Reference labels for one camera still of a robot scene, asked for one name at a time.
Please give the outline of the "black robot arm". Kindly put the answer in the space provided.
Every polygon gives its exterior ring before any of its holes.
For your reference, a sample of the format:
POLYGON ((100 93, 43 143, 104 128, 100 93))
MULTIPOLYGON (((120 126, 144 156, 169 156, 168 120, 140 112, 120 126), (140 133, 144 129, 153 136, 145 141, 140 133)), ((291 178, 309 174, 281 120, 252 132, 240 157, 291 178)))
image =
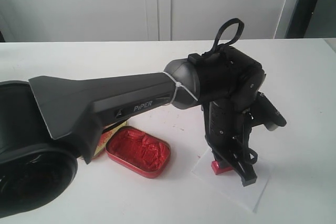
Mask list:
POLYGON ((1 83, 1 216, 39 208, 89 163, 103 129, 162 105, 201 105, 215 159, 253 184, 251 128, 262 124, 260 63, 221 44, 171 61, 161 73, 92 80, 35 77, 1 83))

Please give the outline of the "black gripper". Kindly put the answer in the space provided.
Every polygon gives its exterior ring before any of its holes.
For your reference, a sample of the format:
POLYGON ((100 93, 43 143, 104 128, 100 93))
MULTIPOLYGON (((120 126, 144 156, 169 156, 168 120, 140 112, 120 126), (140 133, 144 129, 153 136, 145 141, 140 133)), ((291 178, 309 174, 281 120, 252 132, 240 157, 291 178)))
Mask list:
POLYGON ((202 104, 205 120, 205 139, 212 149, 214 160, 221 168, 231 166, 240 176, 242 185, 257 180, 253 165, 257 153, 249 148, 252 116, 249 111, 236 112, 229 99, 202 104))

